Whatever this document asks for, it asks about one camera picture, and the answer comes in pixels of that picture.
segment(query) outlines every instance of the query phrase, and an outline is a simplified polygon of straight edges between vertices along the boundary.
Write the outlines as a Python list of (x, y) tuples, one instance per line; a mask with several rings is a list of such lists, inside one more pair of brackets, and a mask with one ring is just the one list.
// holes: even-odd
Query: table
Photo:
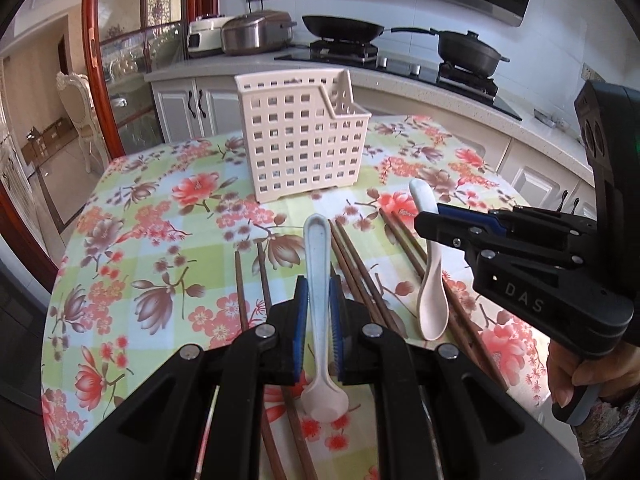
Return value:
[[(273, 303), (289, 299), (296, 276), (305, 272), (302, 226), (313, 212), (344, 225), (411, 342), (432, 348), (451, 340), (448, 334), (420, 340), (419, 283), (378, 214), (379, 207), (395, 211), (411, 224), (416, 209), (408, 183), (416, 176), (441, 202), (482, 211), (524, 204), (474, 150), (424, 116), (372, 118), (356, 186), (268, 204), (253, 200), (240, 134), (112, 161), (78, 219), (47, 317), (42, 405), (54, 462), (180, 346), (216, 348), (239, 333), (235, 250), (242, 254), (251, 326), (265, 319), (254, 240), (266, 248)], [(461, 251), (445, 248), (443, 274), (511, 385), (509, 393), (532, 412), (548, 396), (548, 338), (476, 296)], [(298, 395), (313, 373), (310, 334), (307, 343)], [(308, 418), (297, 400), (302, 430), (319, 478), (373, 480), (372, 395), (366, 386), (345, 390), (350, 411), (331, 424)], [(267, 387), (265, 402), (288, 478), (301, 478), (279, 389)], [(270, 478), (266, 457), (261, 460), (262, 476)]]

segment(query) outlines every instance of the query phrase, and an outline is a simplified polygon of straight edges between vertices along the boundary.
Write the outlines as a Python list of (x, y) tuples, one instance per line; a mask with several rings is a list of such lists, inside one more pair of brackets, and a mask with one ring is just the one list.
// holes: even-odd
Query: utensil holder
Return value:
[(242, 131), (259, 203), (358, 179), (371, 113), (344, 69), (236, 76)]

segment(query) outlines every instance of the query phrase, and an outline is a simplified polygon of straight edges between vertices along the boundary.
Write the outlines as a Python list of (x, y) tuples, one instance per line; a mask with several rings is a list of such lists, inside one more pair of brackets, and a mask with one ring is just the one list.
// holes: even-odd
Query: gas stove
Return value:
[(375, 62), (378, 48), (370, 43), (318, 40), (309, 45), (310, 56), (316, 59), (346, 60), (359, 63)]
[(411, 63), (393, 57), (379, 56), (378, 48), (370, 43), (354, 44), (319, 40), (313, 42), (308, 50), (277, 56), (275, 59), (329, 63), (388, 73), (447, 89), (485, 104), (516, 120), (522, 120), (501, 97), (496, 95), (498, 87), (493, 79), (478, 77), (448, 63), (442, 63), (438, 70), (434, 70), (418, 62)]

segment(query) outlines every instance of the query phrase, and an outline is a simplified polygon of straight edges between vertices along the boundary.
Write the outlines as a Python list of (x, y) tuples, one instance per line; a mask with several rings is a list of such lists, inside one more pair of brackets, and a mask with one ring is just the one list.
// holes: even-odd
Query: human hand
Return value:
[(602, 384), (600, 397), (612, 402), (640, 385), (640, 348), (620, 342), (598, 361), (580, 358), (555, 341), (549, 343), (546, 360), (551, 399), (564, 408), (574, 396), (574, 386)]

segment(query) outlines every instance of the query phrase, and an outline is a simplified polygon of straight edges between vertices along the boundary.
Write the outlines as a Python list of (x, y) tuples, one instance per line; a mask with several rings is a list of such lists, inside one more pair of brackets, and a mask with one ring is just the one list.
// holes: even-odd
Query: plastic spoon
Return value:
[(304, 389), (300, 400), (305, 411), (318, 422), (333, 422), (349, 409), (349, 397), (329, 377), (330, 247), (329, 222), (322, 215), (311, 215), (305, 222), (305, 252), (316, 376)]
[[(438, 204), (431, 187), (414, 178), (409, 190), (418, 211), (438, 212)], [(442, 285), (442, 248), (437, 242), (427, 240), (427, 268), (418, 292), (418, 320), (422, 337), (427, 341), (439, 338), (449, 322), (449, 303)]]

